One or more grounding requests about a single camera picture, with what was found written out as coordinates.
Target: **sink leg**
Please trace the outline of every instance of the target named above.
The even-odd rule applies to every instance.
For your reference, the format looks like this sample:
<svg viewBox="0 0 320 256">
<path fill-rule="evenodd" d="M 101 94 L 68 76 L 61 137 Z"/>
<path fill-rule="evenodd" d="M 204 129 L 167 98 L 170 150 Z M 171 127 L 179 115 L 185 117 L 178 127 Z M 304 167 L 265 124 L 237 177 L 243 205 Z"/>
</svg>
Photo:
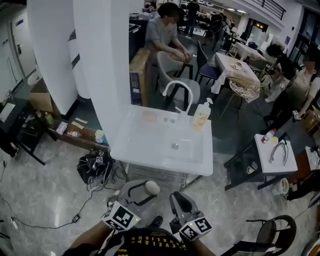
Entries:
<svg viewBox="0 0 320 256">
<path fill-rule="evenodd" d="M 197 176 L 194 180 L 192 180 L 191 182 L 189 182 L 188 184 L 185 184 L 184 186 L 182 186 L 180 188 L 180 192 L 185 191 L 187 188 L 189 188 L 190 186 L 192 186 L 193 184 L 195 184 L 197 181 L 199 181 L 203 176 L 199 175 Z"/>
</svg>

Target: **soap dispenser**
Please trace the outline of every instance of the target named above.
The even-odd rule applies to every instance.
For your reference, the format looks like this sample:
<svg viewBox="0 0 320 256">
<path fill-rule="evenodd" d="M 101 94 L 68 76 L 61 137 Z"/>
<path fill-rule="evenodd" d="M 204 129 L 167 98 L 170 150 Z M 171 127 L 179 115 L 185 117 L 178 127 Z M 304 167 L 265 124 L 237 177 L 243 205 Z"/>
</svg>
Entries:
<svg viewBox="0 0 320 256">
<path fill-rule="evenodd" d="M 213 104 L 211 98 L 206 98 L 206 103 L 199 104 L 194 113 L 191 126 L 196 131 L 201 131 L 205 127 L 207 119 L 210 116 L 211 109 L 209 104 Z"/>
</svg>

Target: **black t-shirt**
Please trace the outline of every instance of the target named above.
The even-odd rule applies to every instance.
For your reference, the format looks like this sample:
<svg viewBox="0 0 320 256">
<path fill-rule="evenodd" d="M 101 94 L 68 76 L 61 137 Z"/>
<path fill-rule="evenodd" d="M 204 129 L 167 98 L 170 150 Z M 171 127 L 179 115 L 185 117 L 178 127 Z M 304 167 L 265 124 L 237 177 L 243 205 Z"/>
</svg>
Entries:
<svg viewBox="0 0 320 256">
<path fill-rule="evenodd" d="M 200 6 L 195 2 L 191 2 L 188 4 L 188 10 L 189 10 L 188 15 L 196 17 L 197 12 L 200 11 Z"/>
<path fill-rule="evenodd" d="M 295 76 L 295 67 L 292 61 L 284 54 L 282 57 L 277 58 L 276 63 L 280 63 L 281 70 L 284 72 L 283 76 L 291 80 Z"/>
<path fill-rule="evenodd" d="M 79 247 L 67 250 L 63 256 L 98 255 L 100 248 L 91 244 L 81 244 Z M 146 227 L 130 229 L 114 235 L 99 255 L 106 252 L 115 256 L 144 256 L 144 255 L 189 255 L 184 244 L 179 242 L 171 233 L 162 228 Z"/>
</svg>

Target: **sink basin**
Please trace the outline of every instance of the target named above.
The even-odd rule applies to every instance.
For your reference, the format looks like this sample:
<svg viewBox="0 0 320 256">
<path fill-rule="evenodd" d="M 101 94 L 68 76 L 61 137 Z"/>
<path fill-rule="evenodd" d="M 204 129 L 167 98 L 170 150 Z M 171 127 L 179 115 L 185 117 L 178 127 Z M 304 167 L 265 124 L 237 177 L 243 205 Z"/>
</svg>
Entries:
<svg viewBox="0 0 320 256">
<path fill-rule="evenodd" d="M 207 121 L 202 131 L 196 131 L 190 125 L 179 127 L 178 116 L 178 113 L 131 105 L 116 135 L 111 156 L 140 166 L 211 175 L 211 121 Z"/>
</svg>

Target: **hand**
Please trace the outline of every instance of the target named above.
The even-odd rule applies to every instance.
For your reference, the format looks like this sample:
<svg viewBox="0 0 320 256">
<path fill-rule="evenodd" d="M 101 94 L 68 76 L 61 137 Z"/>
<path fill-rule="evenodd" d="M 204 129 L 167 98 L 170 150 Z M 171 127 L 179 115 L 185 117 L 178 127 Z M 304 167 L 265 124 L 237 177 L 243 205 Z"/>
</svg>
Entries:
<svg viewBox="0 0 320 256">
<path fill-rule="evenodd" d="M 186 61 L 186 56 L 179 50 L 176 50 L 174 53 L 175 56 L 177 56 L 178 60 L 180 62 L 185 62 Z"/>
<path fill-rule="evenodd" d="M 183 54 L 185 56 L 185 62 L 190 62 L 191 61 L 191 53 L 186 49 L 186 48 L 183 48 Z"/>
</svg>

